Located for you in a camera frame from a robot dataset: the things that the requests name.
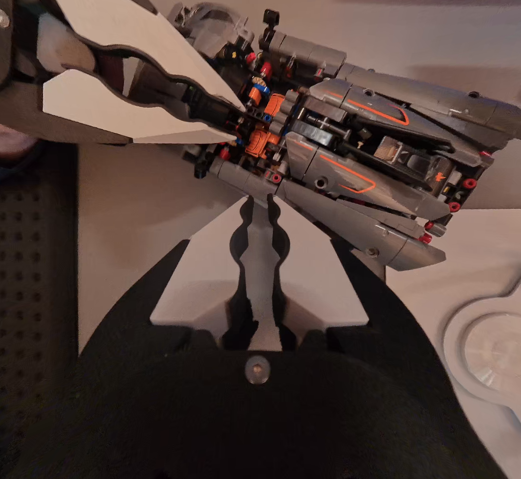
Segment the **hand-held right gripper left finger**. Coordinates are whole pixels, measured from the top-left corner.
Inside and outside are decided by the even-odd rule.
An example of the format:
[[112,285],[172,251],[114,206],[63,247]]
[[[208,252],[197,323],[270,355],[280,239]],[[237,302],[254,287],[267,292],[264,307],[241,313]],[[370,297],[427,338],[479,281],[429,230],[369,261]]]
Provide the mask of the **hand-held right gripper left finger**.
[[254,199],[243,197],[192,235],[152,311],[156,326],[208,331],[226,350],[246,350],[258,328],[241,260]]

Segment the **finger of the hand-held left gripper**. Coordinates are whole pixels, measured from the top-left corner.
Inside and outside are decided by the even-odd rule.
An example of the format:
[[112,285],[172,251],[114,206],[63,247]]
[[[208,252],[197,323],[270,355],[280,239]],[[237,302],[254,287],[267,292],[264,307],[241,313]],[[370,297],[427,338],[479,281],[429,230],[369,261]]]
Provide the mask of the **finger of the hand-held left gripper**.
[[130,138],[136,144],[226,144],[236,137],[164,107],[129,101],[98,77],[69,69],[43,84],[43,112]]
[[[161,14],[154,15],[131,0],[56,0],[73,31],[102,49],[142,54],[172,78],[186,78],[217,102],[244,112],[238,97]],[[79,112],[94,96],[117,113],[147,113],[158,107],[140,106],[109,90],[98,79],[68,70],[43,86],[43,112]]]

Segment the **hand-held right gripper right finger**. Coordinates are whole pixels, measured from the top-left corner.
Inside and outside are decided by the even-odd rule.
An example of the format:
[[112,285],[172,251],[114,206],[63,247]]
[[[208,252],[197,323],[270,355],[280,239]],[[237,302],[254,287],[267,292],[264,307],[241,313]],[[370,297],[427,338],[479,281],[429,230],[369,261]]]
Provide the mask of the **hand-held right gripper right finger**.
[[267,196],[275,266],[272,311],[282,351],[311,331],[368,325],[369,318],[330,237],[281,198]]

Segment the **grey lego car model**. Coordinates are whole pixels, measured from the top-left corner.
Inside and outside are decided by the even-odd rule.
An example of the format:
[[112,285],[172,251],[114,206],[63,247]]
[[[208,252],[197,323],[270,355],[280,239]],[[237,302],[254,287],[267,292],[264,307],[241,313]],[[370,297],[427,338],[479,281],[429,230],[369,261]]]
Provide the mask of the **grey lego car model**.
[[430,243],[493,153],[520,139],[520,108],[349,64],[345,52],[279,31],[279,18],[264,11],[256,54],[247,18],[231,8],[179,3],[169,14],[245,106],[225,114],[199,90],[179,90],[191,117],[235,135],[186,146],[194,176],[211,173],[260,203],[277,196],[396,271],[445,261]]

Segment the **person's left hand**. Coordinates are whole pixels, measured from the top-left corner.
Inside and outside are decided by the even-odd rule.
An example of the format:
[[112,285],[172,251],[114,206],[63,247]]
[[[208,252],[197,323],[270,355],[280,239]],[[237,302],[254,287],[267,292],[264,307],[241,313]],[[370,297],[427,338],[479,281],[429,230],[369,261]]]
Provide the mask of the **person's left hand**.
[[38,139],[1,125],[1,163],[16,163],[26,157]]

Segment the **black perforated mat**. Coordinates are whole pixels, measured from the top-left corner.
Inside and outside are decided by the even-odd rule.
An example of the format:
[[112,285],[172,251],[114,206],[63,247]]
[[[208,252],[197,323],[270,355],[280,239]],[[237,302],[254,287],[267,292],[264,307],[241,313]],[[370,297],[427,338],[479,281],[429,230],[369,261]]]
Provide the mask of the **black perforated mat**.
[[78,147],[31,154],[1,180],[1,478],[78,357]]

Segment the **round translucent disc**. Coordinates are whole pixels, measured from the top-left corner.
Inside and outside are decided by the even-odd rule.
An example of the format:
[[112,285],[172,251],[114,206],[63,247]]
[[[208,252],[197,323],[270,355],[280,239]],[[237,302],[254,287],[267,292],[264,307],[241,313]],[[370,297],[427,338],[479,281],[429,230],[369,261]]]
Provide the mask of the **round translucent disc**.
[[442,347],[451,375],[468,393],[520,418],[520,291],[460,308]]

